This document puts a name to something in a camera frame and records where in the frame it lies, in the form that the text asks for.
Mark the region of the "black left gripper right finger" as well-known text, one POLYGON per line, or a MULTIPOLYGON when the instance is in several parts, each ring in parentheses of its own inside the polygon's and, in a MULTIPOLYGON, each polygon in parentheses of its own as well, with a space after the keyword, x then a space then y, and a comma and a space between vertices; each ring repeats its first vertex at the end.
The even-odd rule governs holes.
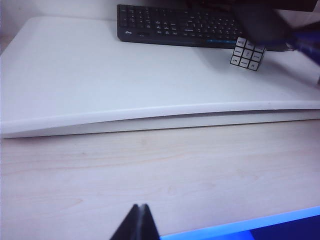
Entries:
POLYGON ((160 235, 151 210, 147 204, 141 206, 140 239, 160 240, 160 235))

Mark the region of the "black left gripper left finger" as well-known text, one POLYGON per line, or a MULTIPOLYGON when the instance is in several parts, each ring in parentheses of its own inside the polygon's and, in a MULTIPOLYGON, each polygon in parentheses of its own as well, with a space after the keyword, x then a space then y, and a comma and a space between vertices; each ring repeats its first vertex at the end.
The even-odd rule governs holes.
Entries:
POLYGON ((123 221, 113 233, 111 240, 133 240, 136 236, 136 227, 139 217, 139 206, 134 204, 123 221))

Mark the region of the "dark right arm gripper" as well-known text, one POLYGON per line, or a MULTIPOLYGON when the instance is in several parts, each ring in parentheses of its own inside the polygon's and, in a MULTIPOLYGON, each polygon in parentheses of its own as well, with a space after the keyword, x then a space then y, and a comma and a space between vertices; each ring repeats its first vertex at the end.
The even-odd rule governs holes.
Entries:
POLYGON ((292 32, 293 46, 318 66, 320 65, 320 25, 308 24, 297 27, 292 32))

